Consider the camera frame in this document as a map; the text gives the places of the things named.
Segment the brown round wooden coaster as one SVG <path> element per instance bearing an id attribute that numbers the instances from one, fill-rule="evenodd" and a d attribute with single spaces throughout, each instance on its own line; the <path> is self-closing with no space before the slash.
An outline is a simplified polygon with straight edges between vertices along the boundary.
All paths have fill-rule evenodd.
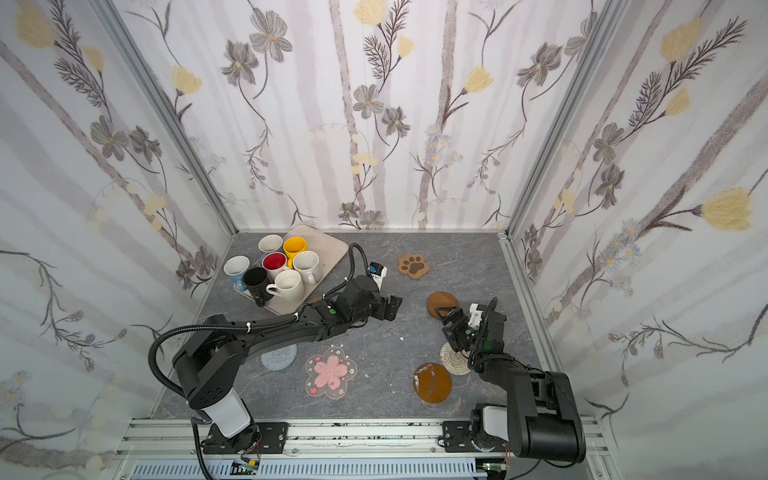
<path id="1" fill-rule="evenodd" d="M 433 318 L 442 321 L 459 307 L 459 302 L 452 294 L 440 291 L 429 296 L 426 306 Z"/>

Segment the white woven rope coaster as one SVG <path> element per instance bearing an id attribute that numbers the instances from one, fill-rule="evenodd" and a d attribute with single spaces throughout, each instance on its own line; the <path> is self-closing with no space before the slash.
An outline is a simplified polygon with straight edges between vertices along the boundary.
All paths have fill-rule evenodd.
<path id="1" fill-rule="evenodd" d="M 464 376 L 470 373 L 467 356 L 463 352 L 454 351 L 448 342 L 441 347 L 440 361 L 451 375 Z"/>

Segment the brown paw print coaster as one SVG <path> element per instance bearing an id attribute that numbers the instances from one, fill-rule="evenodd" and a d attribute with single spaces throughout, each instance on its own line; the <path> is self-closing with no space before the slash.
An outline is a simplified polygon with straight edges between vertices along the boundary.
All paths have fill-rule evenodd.
<path id="1" fill-rule="evenodd" d="M 397 271 L 412 280 L 419 280 L 430 270 L 425 258 L 421 254 L 406 253 L 398 258 Z"/>

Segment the glossy amber round coaster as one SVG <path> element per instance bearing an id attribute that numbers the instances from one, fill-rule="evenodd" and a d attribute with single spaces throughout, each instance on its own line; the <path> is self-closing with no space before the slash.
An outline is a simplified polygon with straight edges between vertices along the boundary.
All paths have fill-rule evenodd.
<path id="1" fill-rule="evenodd" d="M 423 401 L 436 404 L 448 398 L 452 390 L 452 379 L 448 370 L 437 363 L 425 363 L 413 374 L 416 395 Z"/>

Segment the pink cherry blossom coaster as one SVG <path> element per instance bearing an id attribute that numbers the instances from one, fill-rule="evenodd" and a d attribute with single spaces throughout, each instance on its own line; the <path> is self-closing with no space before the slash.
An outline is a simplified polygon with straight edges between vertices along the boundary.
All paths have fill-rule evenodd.
<path id="1" fill-rule="evenodd" d="M 348 392 L 349 382 L 359 372 L 356 362 L 341 347 L 331 346 L 323 355 L 310 357 L 304 366 L 308 375 L 304 383 L 311 397 L 325 396 L 339 400 Z"/>

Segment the grey blue round coaster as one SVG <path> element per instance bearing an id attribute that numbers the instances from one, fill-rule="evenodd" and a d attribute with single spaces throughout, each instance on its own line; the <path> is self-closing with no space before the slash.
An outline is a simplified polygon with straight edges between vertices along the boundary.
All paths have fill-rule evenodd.
<path id="1" fill-rule="evenodd" d="M 297 356 L 296 345 L 289 345 L 261 355 L 262 365 L 269 371 L 281 371 L 288 368 Z"/>

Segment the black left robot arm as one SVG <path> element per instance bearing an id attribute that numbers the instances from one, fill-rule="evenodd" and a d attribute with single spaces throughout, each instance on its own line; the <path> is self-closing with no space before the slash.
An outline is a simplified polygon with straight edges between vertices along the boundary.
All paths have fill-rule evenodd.
<path id="1" fill-rule="evenodd" d="M 250 355 L 333 338 L 370 318 L 392 321 L 401 304 L 398 296 L 382 295 L 372 277 L 359 275 L 320 299 L 301 304 L 294 313 L 246 323 L 214 315 L 200 324 L 173 328 L 153 341 L 147 362 L 153 376 L 202 414 L 215 434 L 227 441 L 240 439 L 257 429 L 234 390 L 240 366 Z M 182 334 L 188 338 L 172 359 L 178 378 L 174 382 L 162 372 L 157 354 L 167 340 Z"/>

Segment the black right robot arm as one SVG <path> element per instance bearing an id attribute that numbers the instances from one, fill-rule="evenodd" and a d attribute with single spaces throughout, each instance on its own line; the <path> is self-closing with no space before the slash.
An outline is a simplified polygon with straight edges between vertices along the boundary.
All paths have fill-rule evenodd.
<path id="1" fill-rule="evenodd" d="M 451 349 L 467 355 L 470 371 L 506 392 L 504 404 L 479 403 L 467 422 L 446 421 L 438 444 L 448 453 L 509 452 L 518 458 L 574 465 L 585 460 L 582 420 L 566 374 L 543 371 L 505 352 L 506 316 L 496 299 L 437 307 Z"/>

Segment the beige rectangular tray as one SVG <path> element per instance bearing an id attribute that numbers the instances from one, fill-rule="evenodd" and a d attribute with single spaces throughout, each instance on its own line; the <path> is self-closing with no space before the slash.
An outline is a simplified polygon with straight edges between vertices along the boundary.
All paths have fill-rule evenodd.
<path id="1" fill-rule="evenodd" d="M 283 236 L 284 240 L 293 237 L 301 237 L 308 242 L 310 251 L 314 251 L 319 256 L 319 263 L 322 267 L 322 275 L 319 281 L 322 282 L 335 266 L 347 255 L 349 244 L 330 234 L 321 232 L 314 227 L 299 225 L 292 228 Z M 307 300 L 316 290 L 318 284 L 306 286 L 304 295 L 300 300 L 288 301 L 281 297 L 274 297 L 266 302 L 264 309 L 276 314 L 284 315 L 293 313 L 301 302 Z"/>

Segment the white mug right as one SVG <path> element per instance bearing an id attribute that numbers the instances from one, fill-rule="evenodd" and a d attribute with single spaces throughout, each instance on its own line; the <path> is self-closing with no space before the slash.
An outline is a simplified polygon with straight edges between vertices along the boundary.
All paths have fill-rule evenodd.
<path id="1" fill-rule="evenodd" d="M 306 285 L 318 285 L 323 279 L 320 257 L 314 251 L 306 250 L 298 253 L 292 260 L 292 268 L 300 274 Z"/>

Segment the yellow mug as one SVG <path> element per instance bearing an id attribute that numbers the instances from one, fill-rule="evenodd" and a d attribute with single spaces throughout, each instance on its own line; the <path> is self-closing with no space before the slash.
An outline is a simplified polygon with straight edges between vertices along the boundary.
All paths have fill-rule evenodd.
<path id="1" fill-rule="evenodd" d="M 283 242 L 283 252 L 286 256 L 286 265 L 289 268 L 293 267 L 293 260 L 300 253 L 308 250 L 307 241 L 300 236 L 294 236 L 286 239 Z"/>

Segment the red interior white mug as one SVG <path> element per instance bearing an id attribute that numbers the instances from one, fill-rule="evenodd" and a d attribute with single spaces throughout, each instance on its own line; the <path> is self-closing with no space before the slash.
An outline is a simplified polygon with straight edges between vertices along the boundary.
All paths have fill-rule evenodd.
<path id="1" fill-rule="evenodd" d="M 262 267 L 267 271 L 269 278 L 274 281 L 280 273 L 289 269 L 288 259 L 282 252 L 271 252 L 262 259 Z"/>

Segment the white mug back left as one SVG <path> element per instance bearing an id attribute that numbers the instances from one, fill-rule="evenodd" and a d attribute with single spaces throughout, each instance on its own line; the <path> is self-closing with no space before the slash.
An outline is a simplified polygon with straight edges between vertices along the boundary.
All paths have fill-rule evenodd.
<path id="1" fill-rule="evenodd" d="M 283 238 L 278 234 L 265 235 L 259 239 L 257 247 L 264 255 L 279 252 L 283 248 Z"/>

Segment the black mug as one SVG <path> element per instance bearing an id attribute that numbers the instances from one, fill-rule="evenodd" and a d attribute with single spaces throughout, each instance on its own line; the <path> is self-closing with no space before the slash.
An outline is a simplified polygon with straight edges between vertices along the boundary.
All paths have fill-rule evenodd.
<path id="1" fill-rule="evenodd" d="M 248 269 L 244 273 L 242 280 L 246 291 L 251 295 L 258 307 L 264 307 L 273 298 L 273 295 L 267 290 L 271 280 L 268 272 L 263 267 L 254 266 Z"/>

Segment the light blue mug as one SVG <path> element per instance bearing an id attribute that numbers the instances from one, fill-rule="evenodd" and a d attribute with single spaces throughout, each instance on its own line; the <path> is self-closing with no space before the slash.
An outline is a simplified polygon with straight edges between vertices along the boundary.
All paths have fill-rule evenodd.
<path id="1" fill-rule="evenodd" d="M 240 292 L 244 292 L 246 290 L 243 277 L 245 273 L 250 269 L 250 266 L 251 262 L 249 258 L 243 255 L 237 255 L 229 258 L 223 266 L 224 274 L 230 279 L 234 287 Z"/>

